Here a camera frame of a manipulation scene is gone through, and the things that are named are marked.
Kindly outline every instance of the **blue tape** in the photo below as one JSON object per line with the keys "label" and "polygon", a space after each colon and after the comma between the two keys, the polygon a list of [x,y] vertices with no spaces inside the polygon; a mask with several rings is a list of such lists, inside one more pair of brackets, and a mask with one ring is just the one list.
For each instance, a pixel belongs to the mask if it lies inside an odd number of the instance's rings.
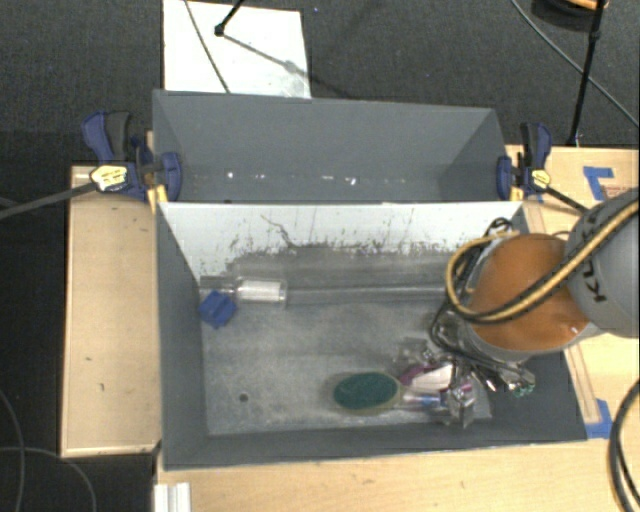
{"label": "blue tape", "polygon": [[600,423],[585,423],[584,428],[587,431],[589,439],[609,439],[611,433],[611,413],[609,412],[609,406],[604,400],[596,398],[598,403],[598,409],[600,410],[600,417],[602,420]]}
{"label": "blue tape", "polygon": [[600,188],[600,178],[613,178],[613,169],[611,167],[583,167],[584,177],[589,182],[591,193],[598,201],[604,201],[602,189]]}

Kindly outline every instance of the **wooden table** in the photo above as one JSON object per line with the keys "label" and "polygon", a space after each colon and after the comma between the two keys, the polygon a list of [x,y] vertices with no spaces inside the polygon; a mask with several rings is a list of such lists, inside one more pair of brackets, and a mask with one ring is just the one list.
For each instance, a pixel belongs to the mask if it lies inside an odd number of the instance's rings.
{"label": "wooden table", "polygon": [[[508,151],[515,154],[518,148]],[[638,152],[554,148],[553,185],[595,204],[583,167],[611,168],[610,190],[637,186]],[[74,184],[86,168],[74,168]],[[553,199],[528,201],[534,230],[570,229],[576,220]],[[147,207],[89,194],[71,204],[61,452],[79,457],[151,451],[160,439],[154,241]],[[610,335],[580,345],[589,386],[615,413],[638,378],[638,340]],[[640,481],[640,419],[634,406],[623,442]],[[561,443],[336,462],[164,472],[189,482],[192,509],[403,511],[614,511],[607,442]]]}

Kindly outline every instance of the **sponge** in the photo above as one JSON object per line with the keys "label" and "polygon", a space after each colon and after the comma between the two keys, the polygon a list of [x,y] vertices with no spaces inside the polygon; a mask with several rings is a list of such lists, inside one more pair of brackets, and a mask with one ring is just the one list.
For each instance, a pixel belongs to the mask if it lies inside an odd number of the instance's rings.
{"label": "sponge", "polygon": [[338,382],[333,390],[335,402],[356,414],[379,414],[394,407],[404,387],[382,372],[356,373]]}

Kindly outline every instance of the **wooden board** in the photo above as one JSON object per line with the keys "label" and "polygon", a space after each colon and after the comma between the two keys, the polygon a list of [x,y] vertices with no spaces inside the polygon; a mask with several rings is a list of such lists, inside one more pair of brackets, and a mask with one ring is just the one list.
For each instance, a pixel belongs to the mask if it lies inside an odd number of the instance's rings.
{"label": "wooden board", "polygon": [[[72,185],[90,169],[74,168]],[[151,451],[160,439],[153,216],[97,192],[69,211],[61,454]]]}

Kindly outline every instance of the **white paper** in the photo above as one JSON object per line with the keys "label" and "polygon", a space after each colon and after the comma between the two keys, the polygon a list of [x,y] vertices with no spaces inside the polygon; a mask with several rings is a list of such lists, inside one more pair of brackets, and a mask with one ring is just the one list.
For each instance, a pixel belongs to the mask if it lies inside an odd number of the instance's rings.
{"label": "white paper", "polygon": [[[189,5],[231,93],[311,97],[299,12],[241,7],[226,26],[226,37],[216,37],[214,28],[231,6]],[[164,87],[224,92],[183,0],[164,0]]]}

